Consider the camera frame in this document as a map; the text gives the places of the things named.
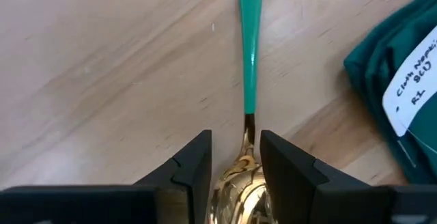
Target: green cloth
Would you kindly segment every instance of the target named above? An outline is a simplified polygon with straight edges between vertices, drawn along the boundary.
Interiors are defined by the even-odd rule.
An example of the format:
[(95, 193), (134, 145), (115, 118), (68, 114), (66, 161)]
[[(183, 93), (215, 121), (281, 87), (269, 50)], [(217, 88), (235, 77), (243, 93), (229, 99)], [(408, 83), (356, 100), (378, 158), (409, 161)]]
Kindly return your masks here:
[(391, 127), (382, 96), (403, 61), (437, 26), (437, 0), (415, 0), (378, 25), (346, 58), (352, 87), (376, 120), (406, 177), (415, 184), (437, 183), (437, 95), (429, 99), (398, 137)]

